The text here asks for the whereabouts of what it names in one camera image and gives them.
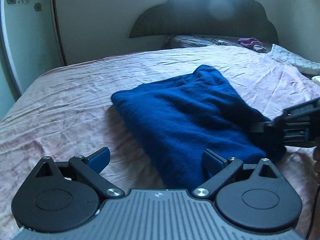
pink bed sheet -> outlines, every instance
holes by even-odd
[[[103,177],[125,191],[163,188],[156,169],[124,126],[110,96],[141,83],[191,73],[201,64],[217,68],[250,106],[271,119],[286,107],[320,96],[320,87],[289,63],[234,46],[143,52],[51,70],[27,89],[0,122],[0,239],[18,229],[11,200],[46,155],[66,161],[107,146],[111,163],[101,173]],[[288,147],[277,164],[303,201],[297,226],[303,236],[317,187],[312,152]],[[315,220],[315,225],[319,224],[320,206]],[[310,239],[317,236],[320,227],[314,226]]]

blue garment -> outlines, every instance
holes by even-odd
[[[211,66],[118,91],[111,100],[168,188],[193,190],[209,179],[201,163],[205,148],[244,163],[278,161],[285,153],[282,132],[249,133],[252,123],[270,120]]]

black cable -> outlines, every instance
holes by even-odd
[[[315,214],[316,214],[317,200],[318,200],[318,196],[319,196],[319,191],[320,191],[320,185],[318,186],[317,193],[316,193],[316,200],[315,200],[315,203],[314,203],[313,209],[312,209],[310,226],[309,226],[308,233],[307,233],[307,236],[306,236],[307,240],[310,237],[310,234],[311,234],[311,231],[312,231],[312,228],[313,228],[313,222],[315,220]]]

silver bolt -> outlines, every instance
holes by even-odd
[[[196,196],[199,196],[199,197],[205,197],[205,196],[209,195],[209,190],[207,190],[206,188],[196,188],[193,191],[193,194],[195,194]]]
[[[119,188],[110,188],[106,191],[106,194],[110,197],[119,197],[123,191]]]

gray ribbed panel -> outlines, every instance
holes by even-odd
[[[42,234],[22,230],[14,240],[301,240],[290,230],[254,235],[226,223],[211,202],[191,198],[185,190],[131,190],[106,201],[101,212],[77,229]]]

